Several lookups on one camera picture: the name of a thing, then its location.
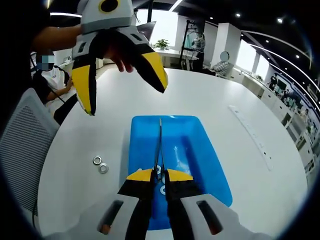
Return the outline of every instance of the white table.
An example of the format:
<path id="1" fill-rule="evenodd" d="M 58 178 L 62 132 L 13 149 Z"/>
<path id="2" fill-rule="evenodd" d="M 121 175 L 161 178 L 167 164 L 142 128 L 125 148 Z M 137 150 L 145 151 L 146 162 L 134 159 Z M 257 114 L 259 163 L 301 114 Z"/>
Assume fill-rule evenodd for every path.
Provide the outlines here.
<path id="1" fill-rule="evenodd" d="M 166 69 L 169 85 L 157 92 L 137 74 L 107 70 L 97 80 L 96 116 L 77 103 L 47 154 L 38 190 L 41 232 L 47 236 L 77 224 L 80 214 L 127 176 L 131 120 L 137 115 L 197 116 L 217 153 L 231 189 L 231 209 L 253 232 L 277 236 L 304 202 L 307 180 L 300 155 L 276 116 L 243 85 L 196 72 Z M 229 106 L 236 106 L 272 157 L 261 153 Z M 109 171 L 100 174 L 92 159 Z M 171 230 L 147 239 L 172 239 Z"/>
<path id="2" fill-rule="evenodd" d="M 162 57 L 162 63 L 165 68 L 169 68 L 171 64 L 171 58 L 180 58 L 180 51 L 169 49 L 169 50 L 161 50 L 159 48 L 154 49 L 159 55 Z M 187 70 L 190 71 L 190 60 L 194 61 L 198 58 L 196 57 L 197 53 L 194 52 L 192 54 L 191 51 L 184 51 L 183 52 L 183 59 L 186 61 Z"/>

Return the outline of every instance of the blue tray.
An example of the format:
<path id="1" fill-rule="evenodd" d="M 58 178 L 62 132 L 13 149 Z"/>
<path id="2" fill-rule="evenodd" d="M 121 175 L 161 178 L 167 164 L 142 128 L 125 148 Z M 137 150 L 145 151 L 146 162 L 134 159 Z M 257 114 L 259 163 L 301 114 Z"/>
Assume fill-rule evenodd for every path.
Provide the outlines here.
<path id="1" fill-rule="evenodd" d="M 129 175 L 138 169 L 151 169 L 159 141 L 162 121 L 162 150 L 166 169 L 193 176 L 204 194 L 212 194 L 226 206 L 232 203 L 231 191 L 216 152 L 200 120 L 195 116 L 136 116 L 131 123 Z M 162 158 L 159 155 L 158 165 Z M 166 197 L 155 188 L 149 230 L 169 229 Z"/>

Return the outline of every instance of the white ruler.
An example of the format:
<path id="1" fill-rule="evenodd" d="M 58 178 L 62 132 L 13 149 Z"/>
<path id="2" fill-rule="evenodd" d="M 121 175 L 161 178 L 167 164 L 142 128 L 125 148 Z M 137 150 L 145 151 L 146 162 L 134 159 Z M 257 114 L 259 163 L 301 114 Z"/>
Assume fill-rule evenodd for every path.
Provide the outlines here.
<path id="1" fill-rule="evenodd" d="M 244 126 L 245 130 L 249 133 L 250 137 L 254 141 L 255 145 L 258 147 L 264 162 L 266 164 L 266 167 L 269 171 L 271 171 L 274 167 L 272 164 L 272 158 L 268 154 L 265 145 L 263 142 L 259 139 L 257 136 L 255 130 L 252 128 L 252 126 L 247 122 L 247 120 L 244 118 L 244 116 L 239 112 L 239 110 L 235 106 L 229 106 L 229 109 L 233 114 L 236 116 L 236 118 L 240 121 L 240 123 Z"/>

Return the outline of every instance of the mesh chair back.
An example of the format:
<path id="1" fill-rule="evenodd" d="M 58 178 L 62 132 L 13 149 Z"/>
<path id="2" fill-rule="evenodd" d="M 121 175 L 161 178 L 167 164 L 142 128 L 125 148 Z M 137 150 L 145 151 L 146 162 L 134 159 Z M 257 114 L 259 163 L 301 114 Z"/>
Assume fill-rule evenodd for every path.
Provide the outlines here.
<path id="1" fill-rule="evenodd" d="M 38 197 L 42 167 L 58 128 L 35 90 L 29 88 L 0 136 L 4 175 L 15 199 L 30 212 Z"/>

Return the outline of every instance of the floor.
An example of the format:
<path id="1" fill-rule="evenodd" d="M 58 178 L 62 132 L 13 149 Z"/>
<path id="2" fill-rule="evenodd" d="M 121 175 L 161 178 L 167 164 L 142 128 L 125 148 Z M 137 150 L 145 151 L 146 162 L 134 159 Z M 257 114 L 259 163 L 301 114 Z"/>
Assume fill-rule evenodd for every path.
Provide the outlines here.
<path id="1" fill-rule="evenodd" d="M 117 65 L 114 63 L 109 63 L 107 65 L 104 65 L 102 68 L 96 70 L 96 77 L 95 79 L 99 79 L 102 74 L 105 73 L 108 69 L 116 69 Z"/>

